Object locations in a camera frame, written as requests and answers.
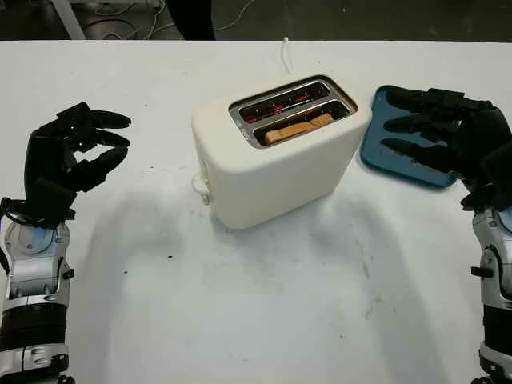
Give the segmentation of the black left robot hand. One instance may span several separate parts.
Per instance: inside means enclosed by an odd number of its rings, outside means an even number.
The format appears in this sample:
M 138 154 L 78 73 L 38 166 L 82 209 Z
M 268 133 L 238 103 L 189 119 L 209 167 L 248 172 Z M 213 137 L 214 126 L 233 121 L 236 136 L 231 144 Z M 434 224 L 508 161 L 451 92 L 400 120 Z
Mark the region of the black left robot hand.
M 25 192 L 36 193 L 48 182 L 73 193 L 87 192 L 106 180 L 125 159 L 130 141 L 114 131 L 131 119 L 123 114 L 93 110 L 80 102 L 57 113 L 55 120 L 32 132 L 26 152 Z

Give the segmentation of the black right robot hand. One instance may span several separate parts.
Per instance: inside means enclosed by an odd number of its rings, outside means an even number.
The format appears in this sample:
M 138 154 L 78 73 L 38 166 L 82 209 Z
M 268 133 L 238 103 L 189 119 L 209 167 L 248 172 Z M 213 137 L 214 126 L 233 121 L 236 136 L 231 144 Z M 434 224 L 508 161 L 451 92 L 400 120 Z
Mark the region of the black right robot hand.
M 386 100 L 409 114 L 387 121 L 384 129 L 419 134 L 430 145 L 420 146 L 408 138 L 386 138 L 381 144 L 412 162 L 462 180 L 478 178 L 480 161 L 511 140 L 501 110 L 490 101 L 467 98 L 463 92 L 395 88 Z

